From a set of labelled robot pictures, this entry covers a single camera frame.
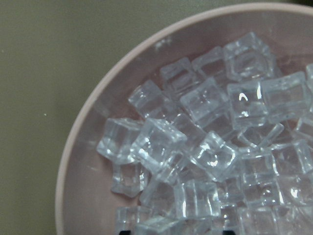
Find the pile of clear ice cubes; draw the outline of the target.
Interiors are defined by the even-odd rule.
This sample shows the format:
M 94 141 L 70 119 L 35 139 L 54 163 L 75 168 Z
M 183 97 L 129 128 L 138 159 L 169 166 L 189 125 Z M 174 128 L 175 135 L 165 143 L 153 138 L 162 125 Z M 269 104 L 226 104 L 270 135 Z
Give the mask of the pile of clear ice cubes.
M 140 115 L 109 118 L 116 235 L 310 235 L 313 66 L 283 75 L 250 32 L 162 67 L 137 87 Z

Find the pink bowl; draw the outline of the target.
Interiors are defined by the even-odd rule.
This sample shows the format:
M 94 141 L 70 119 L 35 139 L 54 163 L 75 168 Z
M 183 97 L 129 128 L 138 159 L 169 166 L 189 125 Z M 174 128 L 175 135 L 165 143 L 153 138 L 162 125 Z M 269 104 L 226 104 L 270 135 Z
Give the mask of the pink bowl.
M 282 72 L 303 70 L 313 61 L 313 9 L 286 3 L 247 3 L 206 11 L 149 37 L 122 58 L 99 82 L 67 139 L 56 187 L 59 235 L 112 235 L 115 210 L 133 206 L 111 192 L 112 165 L 96 152 L 108 117 L 136 114 L 127 98 L 158 69 L 255 32 L 276 55 Z

